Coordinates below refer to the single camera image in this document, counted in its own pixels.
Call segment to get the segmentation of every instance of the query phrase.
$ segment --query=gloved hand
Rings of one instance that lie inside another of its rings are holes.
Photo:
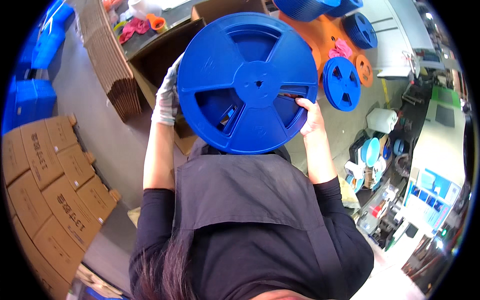
[[[183,53],[168,69],[161,87],[156,93],[156,104],[152,113],[152,122],[173,126],[180,104],[177,92],[177,73]]]

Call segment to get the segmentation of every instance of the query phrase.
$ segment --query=orange plastic sheet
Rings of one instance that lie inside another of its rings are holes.
[[[347,45],[352,49],[352,55],[348,58],[353,64],[358,55],[364,55],[363,49],[355,46],[347,33],[343,29],[340,18],[333,18],[321,15],[311,22],[301,22],[290,19],[283,12],[279,12],[278,18],[285,23],[292,26],[300,36],[309,44],[312,49],[312,55],[315,59],[315,66],[318,70],[318,79],[322,82],[322,72],[328,57],[328,51],[335,48],[335,41],[341,38],[347,42]]]

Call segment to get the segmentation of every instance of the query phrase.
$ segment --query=person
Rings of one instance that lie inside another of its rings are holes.
[[[157,93],[130,261],[135,299],[348,299],[373,252],[341,202],[317,103],[300,133],[308,178],[276,154],[225,155],[201,141],[173,165],[177,70]]]

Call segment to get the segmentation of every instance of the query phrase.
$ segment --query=black shirt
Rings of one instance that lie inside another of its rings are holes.
[[[313,187],[350,298],[372,271],[373,252],[342,206],[338,178]],[[141,299],[142,254],[145,261],[153,261],[156,280],[160,280],[174,198],[170,190],[144,191],[130,262],[131,289],[137,300]],[[290,289],[313,299],[329,298],[307,234],[285,225],[220,223],[201,228],[193,238],[188,269],[199,300],[246,300],[275,289]]]

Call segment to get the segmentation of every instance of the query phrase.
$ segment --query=concrete floor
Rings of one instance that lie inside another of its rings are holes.
[[[78,12],[81,7],[78,4],[75,6]],[[146,107],[142,115],[122,123],[98,82],[75,31],[75,22],[67,31],[63,49],[51,64],[48,74],[58,96],[58,114],[76,115],[77,135],[85,149],[96,157],[94,167],[108,187],[119,190],[123,196],[86,252],[84,263],[129,296],[128,262],[136,229],[127,217],[127,211],[141,203],[144,156],[152,111]],[[399,95],[406,86],[406,81],[387,82],[392,104],[400,103]],[[372,108],[385,104],[382,83],[375,79],[372,87],[362,88],[359,105],[349,113],[333,108],[321,90],[318,101],[335,166],[339,175],[344,177],[343,165],[349,159],[348,147],[357,133],[366,127],[365,115]],[[286,146],[292,163],[306,172],[301,136],[296,136]],[[176,148],[175,165],[185,161],[186,158]]]

